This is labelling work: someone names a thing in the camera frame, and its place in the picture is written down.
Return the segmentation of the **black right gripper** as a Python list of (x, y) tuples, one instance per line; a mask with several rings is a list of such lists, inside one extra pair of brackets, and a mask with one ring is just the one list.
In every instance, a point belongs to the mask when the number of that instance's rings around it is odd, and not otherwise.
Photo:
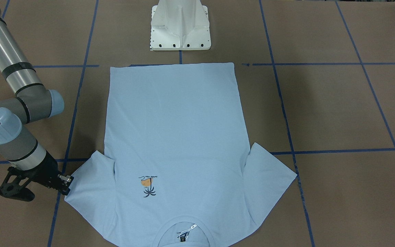
[(64, 196), (69, 194), (71, 190), (70, 185), (74, 177), (62, 175), (58, 170), (58, 164), (55, 158), (53, 158), (50, 153), (46, 152), (44, 160), (34, 168), (34, 172), (33, 182), (49, 189), (55, 189)]

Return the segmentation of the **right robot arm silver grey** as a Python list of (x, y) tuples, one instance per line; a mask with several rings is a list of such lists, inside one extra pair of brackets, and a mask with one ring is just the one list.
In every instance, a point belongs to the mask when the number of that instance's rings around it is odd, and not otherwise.
[(68, 195), (74, 178), (58, 169), (52, 155), (25, 127), (64, 111), (64, 100), (48, 90), (33, 65), (18, 46), (3, 20), (0, 9), (0, 71), (15, 96), (0, 101), (0, 155), (11, 166), (0, 185), (0, 196), (30, 202), (31, 182)]

